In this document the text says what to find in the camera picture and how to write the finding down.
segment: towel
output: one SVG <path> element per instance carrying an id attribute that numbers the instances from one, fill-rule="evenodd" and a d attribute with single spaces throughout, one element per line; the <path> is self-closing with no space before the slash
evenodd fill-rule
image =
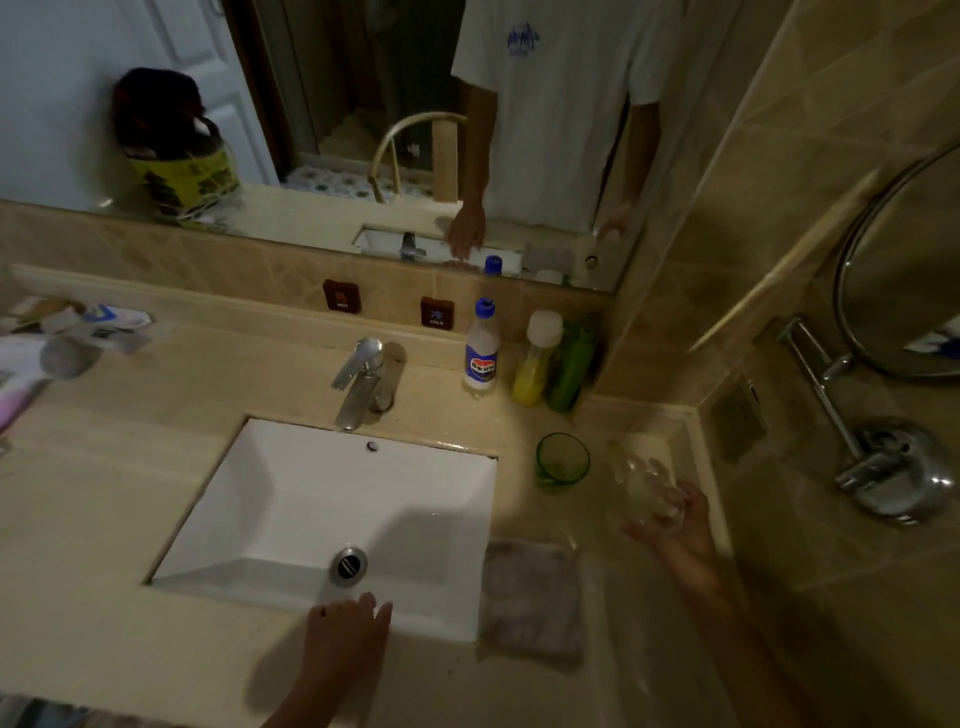
<path id="1" fill-rule="evenodd" d="M 491 540 L 484 559 L 480 642 L 515 655 L 581 663 L 576 553 L 555 544 Z"/>

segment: white t-shirt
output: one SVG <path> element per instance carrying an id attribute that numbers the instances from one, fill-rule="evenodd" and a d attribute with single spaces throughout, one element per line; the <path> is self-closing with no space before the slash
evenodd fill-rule
<path id="1" fill-rule="evenodd" d="M 589 232 L 623 103 L 653 104 L 677 0 L 467 0 L 454 76 L 497 94 L 487 216 Z"/>

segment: glass cup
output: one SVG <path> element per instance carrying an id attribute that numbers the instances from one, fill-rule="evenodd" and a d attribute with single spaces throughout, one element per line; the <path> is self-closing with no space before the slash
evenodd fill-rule
<path id="1" fill-rule="evenodd" d="M 610 443 L 608 456 L 613 479 L 624 487 L 633 518 L 664 530 L 683 525 L 684 492 L 663 463 L 655 457 L 644 460 L 616 442 Z"/>
<path id="2" fill-rule="evenodd" d="M 541 485 L 574 485 L 589 472 L 589 450 L 573 435 L 554 432 L 537 444 L 537 482 Z"/>

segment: faucet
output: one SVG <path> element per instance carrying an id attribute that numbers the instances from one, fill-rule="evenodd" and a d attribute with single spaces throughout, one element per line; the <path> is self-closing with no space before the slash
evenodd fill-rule
<path id="1" fill-rule="evenodd" d="M 412 232 L 405 232 L 400 243 L 400 260 L 404 263 L 416 263 L 418 258 L 425 255 L 426 250 L 417 247 L 417 237 Z"/>
<path id="2" fill-rule="evenodd" d="M 394 393 L 384 377 L 383 342 L 378 339 L 360 339 L 356 348 L 333 379 L 333 388 L 338 392 L 353 386 L 337 413 L 333 425 L 345 432 L 352 432 L 363 423 L 367 410 L 386 412 L 394 405 Z"/>

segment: pink item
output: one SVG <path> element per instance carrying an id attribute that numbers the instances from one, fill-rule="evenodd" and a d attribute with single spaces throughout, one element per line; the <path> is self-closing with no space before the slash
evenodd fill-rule
<path id="1" fill-rule="evenodd" d="M 30 393 L 36 382 L 15 376 L 0 386 L 0 433 L 13 424 L 13 420 L 30 402 Z"/>

